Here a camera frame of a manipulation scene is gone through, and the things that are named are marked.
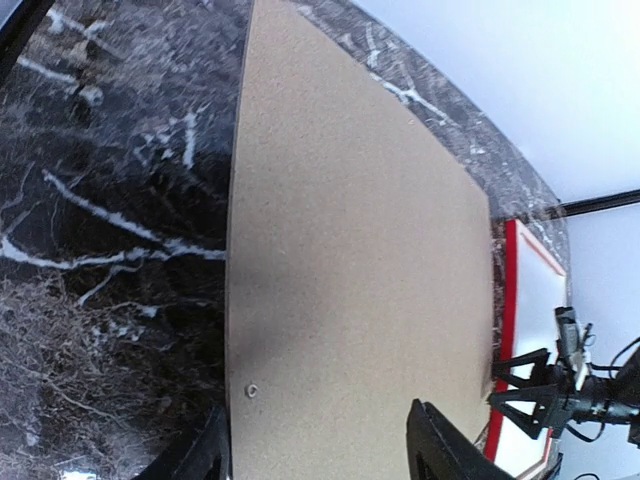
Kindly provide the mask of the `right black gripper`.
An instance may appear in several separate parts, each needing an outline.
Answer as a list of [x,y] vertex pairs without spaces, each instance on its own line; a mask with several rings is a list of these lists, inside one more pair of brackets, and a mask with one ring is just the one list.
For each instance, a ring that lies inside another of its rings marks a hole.
[[589,376],[580,391],[562,392],[549,410],[550,387],[541,386],[547,381],[549,357],[541,348],[495,363],[492,377],[519,389],[492,393],[489,405],[533,440],[544,428],[560,438],[571,421],[628,425],[628,440],[639,439],[638,364],[626,366],[613,379]]

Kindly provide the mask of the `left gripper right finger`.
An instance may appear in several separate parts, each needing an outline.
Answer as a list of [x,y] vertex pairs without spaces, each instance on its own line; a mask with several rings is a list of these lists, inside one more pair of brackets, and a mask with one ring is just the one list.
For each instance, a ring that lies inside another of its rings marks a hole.
[[413,480],[514,480],[497,467],[431,403],[414,399],[406,422]]

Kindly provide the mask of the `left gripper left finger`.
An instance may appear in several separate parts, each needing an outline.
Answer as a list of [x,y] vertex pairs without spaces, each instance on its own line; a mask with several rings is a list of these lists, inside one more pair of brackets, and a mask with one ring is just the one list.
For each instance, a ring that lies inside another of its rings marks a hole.
[[174,440],[141,473],[138,480],[230,479],[231,451],[226,408],[213,407]]

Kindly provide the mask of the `landscape photo print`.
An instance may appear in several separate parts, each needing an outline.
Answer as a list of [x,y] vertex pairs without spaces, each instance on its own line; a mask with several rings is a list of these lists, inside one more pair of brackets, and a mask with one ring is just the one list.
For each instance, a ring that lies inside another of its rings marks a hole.
[[[555,309],[567,303],[566,273],[551,258],[543,245],[525,228],[518,228],[514,240],[516,276],[507,284],[515,287],[510,304],[514,313],[506,321],[513,332],[508,342],[508,358],[545,348],[550,352],[548,362],[557,359],[558,330]],[[547,464],[550,434],[541,430],[536,440],[505,419],[501,425],[495,463],[515,477],[531,477],[532,470]]]

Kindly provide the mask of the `red wooden picture frame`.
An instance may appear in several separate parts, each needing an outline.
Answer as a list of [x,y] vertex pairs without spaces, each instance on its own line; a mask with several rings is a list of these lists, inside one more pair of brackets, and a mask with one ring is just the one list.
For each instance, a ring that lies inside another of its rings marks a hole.
[[[532,236],[534,236],[529,231],[529,229],[521,221],[519,221],[517,219],[513,219],[513,220],[509,220],[509,221],[506,222],[506,243],[505,243],[506,272],[505,272],[505,289],[504,289],[505,299],[504,299],[504,308],[503,308],[503,315],[502,315],[501,343],[500,343],[500,350],[499,350],[499,358],[501,360],[510,359],[510,358],[508,358],[506,356],[506,351],[507,351],[507,347],[508,347],[508,342],[511,340],[511,335],[513,334],[513,332],[511,330],[511,328],[506,325],[506,321],[508,320],[510,315],[514,313],[514,307],[510,304],[510,302],[513,300],[513,298],[515,296],[515,287],[514,286],[509,286],[507,284],[507,282],[509,280],[513,281],[515,279],[515,276],[516,276],[516,250],[515,250],[514,240],[515,240],[515,235],[517,234],[517,229],[518,228],[525,228]],[[551,255],[551,258],[553,260],[557,261],[551,253],[549,253],[549,254]],[[499,412],[497,412],[495,410],[491,411],[490,420],[489,420],[489,428],[488,428],[488,437],[487,437],[486,446],[484,448],[484,454],[485,454],[486,458],[489,459],[490,461],[492,461],[495,465],[496,465],[496,463],[495,463],[495,455],[496,455],[496,451],[497,451],[497,445],[498,445],[498,442],[499,442],[499,439],[500,439],[501,425],[502,425],[502,422],[505,419],[506,418],[502,414],[500,414]],[[508,474],[510,474],[511,476],[517,478],[517,479],[533,479],[538,474],[542,473],[545,470],[545,468],[547,467],[548,463],[549,463],[549,456],[548,456],[547,464],[544,467],[542,467],[540,469],[534,469],[534,470],[531,471],[532,474],[533,474],[531,477],[529,477],[529,476],[523,477],[523,478],[515,477],[515,476],[511,475],[510,473],[508,473],[507,471],[505,471],[505,470],[504,471],[507,472]]]

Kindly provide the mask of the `brown cardboard backing board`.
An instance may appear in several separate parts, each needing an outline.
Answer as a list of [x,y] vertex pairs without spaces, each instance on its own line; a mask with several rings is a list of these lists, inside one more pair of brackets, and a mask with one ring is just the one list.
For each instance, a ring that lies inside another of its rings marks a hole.
[[415,399],[479,436],[492,357],[487,198],[286,1],[252,9],[230,200],[235,478],[405,479]]

